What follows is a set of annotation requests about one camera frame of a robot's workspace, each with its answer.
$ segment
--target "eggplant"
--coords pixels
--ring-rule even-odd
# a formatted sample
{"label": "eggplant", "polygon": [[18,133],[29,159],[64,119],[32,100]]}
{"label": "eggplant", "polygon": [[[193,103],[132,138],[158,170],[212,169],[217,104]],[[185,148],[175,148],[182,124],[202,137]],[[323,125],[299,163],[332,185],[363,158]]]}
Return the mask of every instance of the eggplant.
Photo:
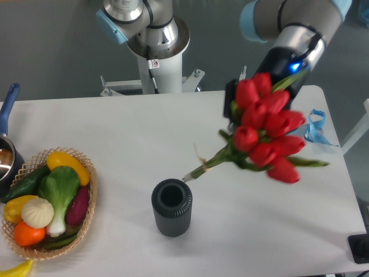
{"label": "eggplant", "polygon": [[66,223],[72,226],[82,224],[88,210],[90,193],[88,186],[82,186],[75,196],[66,214]]}

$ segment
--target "cucumber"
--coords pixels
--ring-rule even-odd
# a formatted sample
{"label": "cucumber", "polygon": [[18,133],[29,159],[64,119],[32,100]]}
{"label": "cucumber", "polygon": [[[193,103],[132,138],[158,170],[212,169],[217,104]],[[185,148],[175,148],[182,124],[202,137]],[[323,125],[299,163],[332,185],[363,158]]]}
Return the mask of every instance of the cucumber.
{"label": "cucumber", "polygon": [[49,237],[49,236],[47,236],[46,239],[43,242],[45,244],[48,244],[50,242],[63,241],[64,239],[75,237],[78,234],[79,231],[80,231],[80,228],[75,228],[73,230],[65,232],[64,234],[62,234],[58,237]]}
{"label": "cucumber", "polygon": [[50,169],[46,164],[34,169],[31,173],[12,186],[7,195],[1,198],[1,202],[7,203],[12,199],[24,195],[37,195],[37,190],[39,189],[42,178],[47,176],[49,173]]}
{"label": "cucumber", "polygon": [[66,237],[59,241],[50,241],[45,242],[43,245],[43,248],[47,251],[49,250],[57,250],[60,248],[63,248],[64,246],[70,245],[75,239],[77,238],[77,235],[72,235],[71,237]]}

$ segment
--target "light blue cap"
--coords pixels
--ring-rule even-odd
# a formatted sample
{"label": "light blue cap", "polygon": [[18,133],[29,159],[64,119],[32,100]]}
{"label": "light blue cap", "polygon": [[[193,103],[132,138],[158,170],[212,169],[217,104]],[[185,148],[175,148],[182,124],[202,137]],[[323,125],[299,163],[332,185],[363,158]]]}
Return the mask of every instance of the light blue cap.
{"label": "light blue cap", "polygon": [[117,44],[122,44],[128,41],[125,34],[114,24],[113,21],[110,20],[110,18],[102,10],[99,10],[96,13],[96,19],[100,27],[111,40],[113,40]]}
{"label": "light blue cap", "polygon": [[255,28],[255,21],[254,21],[254,10],[255,4],[257,0],[248,3],[241,12],[240,17],[240,29],[241,33],[244,37],[252,42],[262,42],[265,43],[266,41],[262,40],[261,37],[258,35],[256,28]]}
{"label": "light blue cap", "polygon": [[335,4],[337,9],[340,11],[342,15],[342,21],[344,21],[346,18],[346,14],[351,7],[352,0],[332,0],[332,2]]}

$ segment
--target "yellow pepper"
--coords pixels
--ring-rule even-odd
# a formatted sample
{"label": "yellow pepper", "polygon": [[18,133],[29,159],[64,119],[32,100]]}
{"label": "yellow pepper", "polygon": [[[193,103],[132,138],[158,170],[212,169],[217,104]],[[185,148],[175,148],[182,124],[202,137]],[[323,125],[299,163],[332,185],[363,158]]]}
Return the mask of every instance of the yellow pepper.
{"label": "yellow pepper", "polygon": [[22,221],[23,206],[29,200],[35,198],[38,197],[35,195],[25,195],[8,201],[4,206],[4,218],[13,223],[20,223]]}
{"label": "yellow pepper", "polygon": [[32,262],[32,260],[27,260],[12,269],[0,270],[0,277],[26,277],[31,270]]}
{"label": "yellow pepper", "polygon": [[68,153],[55,151],[47,157],[46,163],[50,170],[54,170],[58,166],[69,166],[77,172],[81,186],[86,186],[90,183],[90,174],[88,174],[87,169]]}

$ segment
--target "wicker basket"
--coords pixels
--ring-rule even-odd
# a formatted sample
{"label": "wicker basket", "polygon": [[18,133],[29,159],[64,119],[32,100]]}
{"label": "wicker basket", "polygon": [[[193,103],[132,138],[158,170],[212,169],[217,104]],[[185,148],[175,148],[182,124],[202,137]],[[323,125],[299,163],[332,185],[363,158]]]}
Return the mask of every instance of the wicker basket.
{"label": "wicker basket", "polygon": [[13,239],[13,232],[16,224],[12,222],[8,222],[7,220],[2,221],[2,231],[5,237],[5,240],[9,246],[9,248],[14,252],[17,253],[20,257],[25,257],[32,260],[48,260],[60,255],[67,253],[70,249],[73,249],[84,237],[87,232],[87,229],[91,223],[93,212],[95,210],[96,199],[97,199],[97,175],[96,170],[91,162],[83,153],[80,153],[72,148],[60,148],[57,149],[50,149],[45,150],[44,152],[40,152],[37,156],[33,156],[31,161],[27,164],[22,166],[22,169],[19,170],[18,174],[16,175],[15,179],[13,180],[13,184],[16,184],[20,179],[25,177],[29,174],[32,170],[38,168],[39,166],[46,163],[46,159],[50,153],[54,151],[62,151],[71,154],[77,160],[79,160],[87,169],[90,174],[91,182],[90,182],[90,200],[89,206],[87,210],[86,218],[81,226],[77,234],[77,238],[68,246],[65,246],[58,250],[46,251],[43,248],[36,248],[36,247],[21,247],[16,244]]}

